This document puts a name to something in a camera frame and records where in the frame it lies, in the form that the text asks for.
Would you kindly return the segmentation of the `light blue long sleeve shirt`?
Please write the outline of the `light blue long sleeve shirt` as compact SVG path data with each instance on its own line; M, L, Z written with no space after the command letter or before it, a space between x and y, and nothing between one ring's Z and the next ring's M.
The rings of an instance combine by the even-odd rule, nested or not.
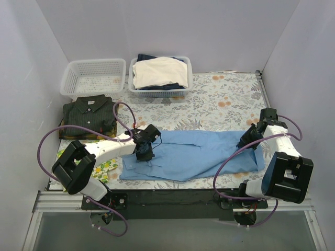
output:
M139 162L135 155L122 158L122 180L173 180L186 182L215 175L221 164L238 150L243 131L163 130L153 143L154 158Z

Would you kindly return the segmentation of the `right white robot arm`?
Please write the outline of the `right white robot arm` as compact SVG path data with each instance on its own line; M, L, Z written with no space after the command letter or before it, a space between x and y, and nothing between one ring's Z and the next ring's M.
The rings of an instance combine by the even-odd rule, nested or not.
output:
M276 198L300 204L304 201L314 164L304 158L293 146L285 122L278 120L276 109L264 108L259 122L252 124L237 144L242 148L256 140L281 134L267 140L274 152L261 180L245 180L239 186L237 203L248 208L256 198Z

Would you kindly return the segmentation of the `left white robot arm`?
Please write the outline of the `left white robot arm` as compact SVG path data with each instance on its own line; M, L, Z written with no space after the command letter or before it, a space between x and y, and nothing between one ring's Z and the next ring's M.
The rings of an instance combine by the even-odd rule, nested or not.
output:
M154 158L152 143L161 138L161 132L152 124L143 129L132 129L113 138L96 143L71 142L52 167L52 173L70 195L81 193L93 199L100 209L111 204L106 185L93 177L95 167L124 155L136 156L139 162Z

